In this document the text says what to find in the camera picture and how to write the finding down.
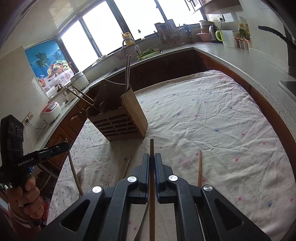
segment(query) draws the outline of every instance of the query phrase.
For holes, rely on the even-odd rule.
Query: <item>white tablecloth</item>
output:
[[[202,184],[213,185],[272,240],[280,240],[296,218],[296,185],[276,133],[250,95],[225,74],[211,70],[135,92],[148,120],[146,138],[109,142],[87,120],[71,154],[76,171],[85,167],[82,188],[115,185],[130,155],[128,174],[155,152],[175,175],[197,185],[202,150]],[[48,223],[78,199],[69,160],[52,197]],[[139,228],[144,205],[131,209],[127,240]],[[149,240],[148,216],[141,240]],[[156,240],[176,240],[173,204],[156,205]]]

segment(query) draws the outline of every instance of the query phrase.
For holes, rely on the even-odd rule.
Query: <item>faucet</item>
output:
[[[135,45],[135,49],[136,49],[136,51],[137,51],[137,54],[139,54],[139,53],[141,52],[141,50],[140,50],[139,46],[136,45],[135,40],[133,40],[132,38],[125,38],[125,39],[123,40],[123,42],[122,42],[122,49],[121,49],[121,50],[124,51],[124,48],[125,48],[125,47],[124,47],[124,42],[125,42],[127,39],[130,39],[131,41],[133,41],[133,43],[134,43],[134,45]]]

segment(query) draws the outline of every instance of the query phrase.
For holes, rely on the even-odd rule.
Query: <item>green basket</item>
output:
[[[157,55],[157,54],[160,54],[160,53],[161,53],[161,51],[156,51],[156,52],[154,52],[154,53],[147,54],[147,55],[145,55],[145,56],[139,58],[138,60],[143,60],[143,59],[146,59],[146,58],[152,57],[152,56]]]

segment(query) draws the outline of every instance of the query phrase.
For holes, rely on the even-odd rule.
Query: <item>sleeve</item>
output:
[[[8,216],[11,220],[12,228],[22,241],[31,240],[41,230],[40,226],[31,228],[28,222],[14,214],[10,207],[8,209]]]

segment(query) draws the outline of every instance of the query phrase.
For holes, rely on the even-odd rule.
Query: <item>ceiling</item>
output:
[[[0,58],[19,46],[30,47],[56,37],[62,28],[96,0],[38,0],[0,49]]]

